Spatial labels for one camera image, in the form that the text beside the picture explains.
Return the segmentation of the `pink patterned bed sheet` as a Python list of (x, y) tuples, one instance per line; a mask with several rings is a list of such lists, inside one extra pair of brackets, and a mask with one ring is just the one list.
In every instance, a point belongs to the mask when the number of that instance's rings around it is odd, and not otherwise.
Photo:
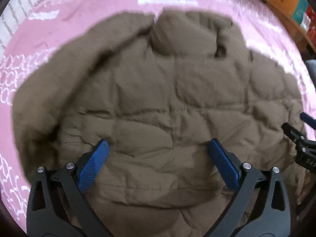
[(30, 188), (14, 146), (11, 108), (20, 84), (63, 43), (122, 10), (160, 13), (167, 6), (231, 16), (246, 45), (279, 62), (297, 81), (306, 113), (315, 116), (315, 87), (294, 41), (257, 0), (10, 0), (1, 15), (1, 199), (18, 229), (26, 228)]

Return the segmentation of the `red gift boxes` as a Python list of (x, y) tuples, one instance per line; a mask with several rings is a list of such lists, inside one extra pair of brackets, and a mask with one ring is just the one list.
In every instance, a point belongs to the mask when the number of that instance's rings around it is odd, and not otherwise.
[(308, 6), (306, 12), (303, 15), (303, 19), (300, 26), (306, 31), (306, 34), (308, 35), (309, 39), (312, 41), (313, 45), (315, 45), (316, 19), (315, 12), (310, 5)]

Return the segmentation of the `wooden bedside table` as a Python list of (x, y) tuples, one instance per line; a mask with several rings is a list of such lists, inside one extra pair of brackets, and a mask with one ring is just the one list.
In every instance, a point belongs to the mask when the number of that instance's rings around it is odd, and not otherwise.
[(295, 22), (288, 14), (278, 9), (269, 0), (260, 0), (264, 3), (273, 13), (277, 16), (279, 21), (282, 23), (295, 45), (299, 49), (299, 52), (303, 56), (303, 60), (315, 58), (315, 46), (307, 33)]

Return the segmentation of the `brown puffer jacket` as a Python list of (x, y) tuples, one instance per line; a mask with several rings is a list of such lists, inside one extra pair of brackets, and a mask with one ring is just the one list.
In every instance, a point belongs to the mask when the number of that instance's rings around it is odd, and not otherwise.
[(99, 140), (109, 158), (86, 193), (115, 236), (202, 236), (232, 198), (207, 153), (278, 166), (292, 198), (306, 169), (281, 126), (300, 131), (296, 78), (209, 12), (116, 14), (60, 48), (19, 87), (13, 132), (27, 180)]

